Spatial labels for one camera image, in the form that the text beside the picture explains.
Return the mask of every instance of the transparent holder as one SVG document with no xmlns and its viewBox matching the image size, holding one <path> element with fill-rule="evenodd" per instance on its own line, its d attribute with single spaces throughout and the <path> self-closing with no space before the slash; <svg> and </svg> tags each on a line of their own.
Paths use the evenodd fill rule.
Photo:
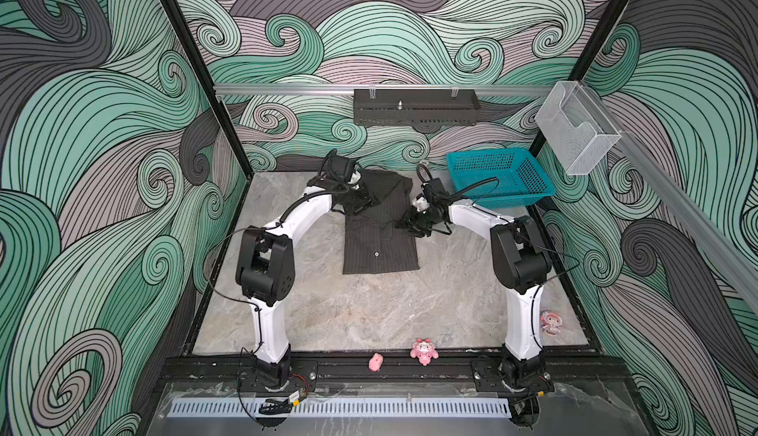
<svg viewBox="0 0 758 436">
<path fill-rule="evenodd" d="M 621 135 L 594 90 L 578 81 L 558 81 L 536 116 L 537 124 L 566 175 L 589 175 Z"/>
</svg>

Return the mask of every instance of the black frame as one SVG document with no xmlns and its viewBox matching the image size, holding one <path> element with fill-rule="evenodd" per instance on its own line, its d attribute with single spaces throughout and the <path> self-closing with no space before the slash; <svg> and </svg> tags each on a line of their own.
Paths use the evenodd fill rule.
<svg viewBox="0 0 758 436">
<path fill-rule="evenodd" d="M 590 35 L 590 40 L 584 46 L 582 54 L 579 55 L 579 58 L 576 60 L 576 64 L 574 64 L 571 74 L 568 75 L 567 81 L 582 81 L 584 79 L 584 76 L 590 71 L 590 67 L 595 58 L 600 53 L 602 45 L 606 43 L 608 37 L 613 33 L 616 24 L 619 23 L 621 15 L 624 13 L 624 9 L 626 9 L 628 3 L 629 0 L 608 1 L 608 6 L 606 7 L 605 12 L 602 13 L 600 21 L 592 31 L 592 35 Z M 543 145 L 545 145 L 545 136 L 542 135 L 542 131 L 538 131 L 537 136 L 531 142 L 529 152 L 536 157 L 540 154 Z"/>
<path fill-rule="evenodd" d="M 229 224 L 229 229 L 227 230 L 227 237 L 221 243 L 221 249 L 218 251 L 218 255 L 216 256 L 216 261 L 213 264 L 213 270 L 211 271 L 211 276 L 208 279 L 208 286 L 205 287 L 205 291 L 203 292 L 203 298 L 200 300 L 200 304 L 195 310 L 195 317 L 192 321 L 192 325 L 189 327 L 189 334 L 187 334 L 187 337 L 184 341 L 184 345 L 182 346 L 181 356 L 183 357 L 191 355 L 195 347 L 197 336 L 200 333 L 200 326 L 203 325 L 203 318 L 205 317 L 205 312 L 208 310 L 208 305 L 211 303 L 211 296 L 213 296 L 212 287 L 216 286 L 216 280 L 218 280 L 218 274 L 221 272 L 221 265 L 223 264 L 223 258 L 227 255 L 227 249 L 229 248 L 229 243 L 232 240 L 232 237 L 230 234 L 234 231 L 234 228 L 236 227 L 236 223 L 240 218 L 242 207 L 245 205 L 245 199 L 247 198 L 247 193 L 250 190 L 250 183 L 252 183 L 251 178 L 249 178 L 246 181 L 245 188 L 242 190 L 242 195 L 240 196 L 240 202 L 236 205 L 234 216 L 232 216 L 232 221 Z"/>
<path fill-rule="evenodd" d="M 234 131 L 234 124 L 229 117 L 229 112 L 221 101 L 216 98 L 216 91 L 213 88 L 213 77 L 205 66 L 205 62 L 200 55 L 200 50 L 195 43 L 190 27 L 184 18 L 184 14 L 182 14 L 181 9 L 179 8 L 179 3 L 176 0 L 160 1 L 161 5 L 163 5 L 163 10 L 168 17 L 168 21 L 171 23 L 171 26 L 174 27 L 176 37 L 179 39 L 179 43 L 184 49 L 189 65 L 192 66 L 192 69 L 200 82 L 200 86 L 203 88 L 203 92 L 205 92 L 208 103 L 211 105 L 211 109 L 213 109 L 213 114 L 215 114 L 218 123 L 221 124 L 223 133 L 227 136 L 227 140 L 229 140 L 229 145 L 232 147 L 234 156 L 240 163 L 245 176 L 247 176 L 248 179 L 252 179 L 253 171 L 252 166 L 250 166 L 250 161 L 247 159 L 247 155 L 245 155 L 245 150 L 242 148 L 240 138 L 237 137 Z"/>
<path fill-rule="evenodd" d="M 235 215 L 229 228 L 229 232 L 231 233 L 236 226 L 236 221 L 239 218 L 241 208 L 245 202 L 254 172 L 247 156 L 245 155 L 242 144 L 236 136 L 234 125 L 227 109 L 221 100 L 216 98 L 212 76 L 203 62 L 203 58 L 195 44 L 193 35 L 180 10 L 178 2 L 176 0 L 160 1 L 176 32 L 179 42 L 187 55 L 189 63 L 193 67 L 195 75 L 203 88 L 205 96 L 207 97 L 224 134 L 227 136 L 232 151 L 237 157 L 242 171 L 247 177 L 245 190 L 243 191 L 240 203 L 237 205 Z M 605 40 L 611 35 L 612 30 L 621 17 L 628 1 L 629 0 L 609 1 L 605 12 L 600 19 L 600 23 L 592 33 L 587 46 L 584 48 L 577 63 L 574 65 L 573 71 L 568 77 L 569 80 L 581 81 L 587 74 L 592 62 L 602 49 Z M 539 133 L 530 147 L 530 151 L 534 156 L 538 155 L 544 142 L 544 136 Z M 529 206 L 528 210 L 529 214 L 535 218 L 535 221 L 540 228 L 540 232 L 544 235 L 546 245 L 554 249 L 554 244 L 546 232 L 537 208 L 535 206 Z M 230 240 L 231 238 L 226 238 L 221 245 L 221 250 L 214 263 L 212 276 L 210 278 L 211 284 L 215 284 L 215 281 L 218 279 L 218 273 L 221 269 L 221 264 Z M 561 284 L 568 295 L 572 307 L 574 308 L 574 312 L 582 325 L 588 344 L 583 346 L 545 346 L 543 354 L 545 356 L 547 371 L 553 375 L 554 381 L 557 382 L 560 382 L 562 379 L 582 377 L 592 378 L 597 376 L 623 381 L 632 396 L 636 405 L 636 410 L 643 419 L 649 433 L 658 434 L 657 427 L 650 418 L 647 407 L 642 403 L 637 388 L 631 380 L 623 361 L 614 357 L 600 355 L 602 352 L 600 342 L 587 318 L 587 314 L 584 312 L 571 280 L 567 274 L 565 274 L 563 262 L 561 261 L 560 256 L 554 253 L 551 253 L 551 255 L 553 256 L 555 270 L 557 273 L 561 274 L 559 279 L 561 280 Z M 154 391 L 150 397 L 152 408 L 151 413 L 149 415 L 143 415 L 143 419 L 140 422 L 137 431 L 138 434 L 145 434 L 147 432 L 149 423 L 152 421 L 153 413 L 156 411 L 156 406 L 167 383 L 196 383 L 198 378 L 202 378 L 206 382 L 235 380 L 240 375 L 241 369 L 249 365 L 244 359 L 235 355 L 192 355 L 195 341 L 200 326 L 203 323 L 203 318 L 205 317 L 205 312 L 208 308 L 212 293 L 211 287 L 207 287 L 203 294 L 203 298 L 200 301 L 199 308 L 195 313 L 190 332 L 182 347 L 181 355 L 166 359 L 165 365 L 163 366 Z M 384 350 L 382 353 L 385 356 L 386 363 L 402 364 L 400 366 L 405 368 L 405 370 L 389 380 L 386 378 L 382 378 L 381 380 L 383 382 L 423 383 L 435 381 L 450 382 L 451 380 L 457 380 L 460 382 L 476 384 L 477 380 L 475 379 L 475 371 L 473 370 L 475 361 L 477 361 L 477 359 L 482 359 L 482 356 L 499 359 L 502 355 L 500 349 L 480 348 L 475 349 L 474 351 L 475 352 L 472 353 L 470 351 L 467 352 L 466 350 L 442 349 L 440 350 L 439 359 L 434 360 L 427 367 L 420 367 L 414 359 L 410 359 L 408 350 Z M 339 351 L 320 353 L 293 352 L 291 353 L 290 358 L 293 367 L 305 368 L 309 365 L 315 365 L 317 369 L 329 369 L 329 374 L 319 374 L 316 379 L 318 383 L 341 384 L 346 382 L 376 382 L 380 378 L 379 375 L 368 372 L 366 366 L 366 362 L 371 358 L 372 354 L 373 353 L 369 352 Z M 507 392 L 499 392 L 499 394 L 502 394 L 504 397 L 507 396 Z"/>
<path fill-rule="evenodd" d="M 344 384 L 372 383 L 458 383 L 479 387 L 482 378 L 476 378 L 475 368 L 483 361 L 497 362 L 502 358 L 499 349 L 486 349 L 481 353 L 471 353 L 466 350 L 441 350 L 439 359 L 433 360 L 427 366 L 418 365 L 407 350 L 384 351 L 383 371 L 393 364 L 395 374 L 375 374 L 368 370 L 366 363 L 371 358 L 370 352 L 293 352 L 290 355 L 291 366 L 295 369 L 314 369 L 316 379 L 310 381 L 312 387 L 338 391 Z M 658 434 L 647 407 L 642 403 L 629 371 L 622 359 L 610 356 L 576 356 L 564 354 L 557 350 L 546 350 L 544 353 L 545 370 L 553 382 L 571 383 L 577 380 L 597 379 L 601 382 L 609 380 L 622 382 L 634 402 L 635 409 L 640 415 L 645 428 L 650 434 Z M 150 414 L 143 415 L 137 430 L 137 436 L 144 435 L 158 403 L 164 393 L 166 384 L 199 382 L 214 384 L 218 382 L 237 382 L 244 378 L 244 372 L 249 372 L 251 362 L 239 356 L 192 356 L 173 357 L 166 359 L 161 374 L 150 395 Z M 267 396 L 284 396 L 285 393 L 267 393 Z M 520 397 L 522 393 L 493 391 L 500 398 Z"/>
</svg>

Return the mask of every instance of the aluminum rail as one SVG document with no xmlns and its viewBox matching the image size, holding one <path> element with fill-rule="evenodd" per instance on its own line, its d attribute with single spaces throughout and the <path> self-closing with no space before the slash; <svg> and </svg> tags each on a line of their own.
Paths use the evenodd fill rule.
<svg viewBox="0 0 758 436">
<path fill-rule="evenodd" d="M 222 83 L 214 85 L 218 96 L 352 96 L 355 89 L 473 89 L 478 96 L 546 97 L 553 88 L 537 85 L 496 84 L 316 84 L 316 83 Z"/>
</svg>

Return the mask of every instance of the metal rail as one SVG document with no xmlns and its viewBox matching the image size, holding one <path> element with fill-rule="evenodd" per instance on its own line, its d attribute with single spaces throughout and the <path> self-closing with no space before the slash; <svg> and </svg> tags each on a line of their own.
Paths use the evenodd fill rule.
<svg viewBox="0 0 758 436">
<path fill-rule="evenodd" d="M 214 89 L 219 96 L 352 96 L 355 89 L 473 89 L 478 96 L 546 97 L 552 85 L 496 84 L 316 84 L 316 83 L 222 83 Z"/>
<path fill-rule="evenodd" d="M 633 133 L 622 132 L 617 145 L 668 210 L 685 226 L 713 268 L 734 287 L 753 312 L 758 312 L 758 272 L 753 265 L 737 252 L 734 243 L 716 228 L 706 213 L 650 158 L 647 149 Z"/>
</svg>

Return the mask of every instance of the red wire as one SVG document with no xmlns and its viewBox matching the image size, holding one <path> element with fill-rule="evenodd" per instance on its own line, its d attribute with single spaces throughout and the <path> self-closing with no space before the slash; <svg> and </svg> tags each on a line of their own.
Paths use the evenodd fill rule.
<svg viewBox="0 0 758 436">
<path fill-rule="evenodd" d="M 302 375 L 293 374 L 293 376 L 300 377 L 300 380 L 302 380 L 302 383 L 306 384 L 306 393 L 308 393 L 308 390 L 311 389 L 311 384 L 309 384 L 308 381 L 305 380 Z"/>
</svg>

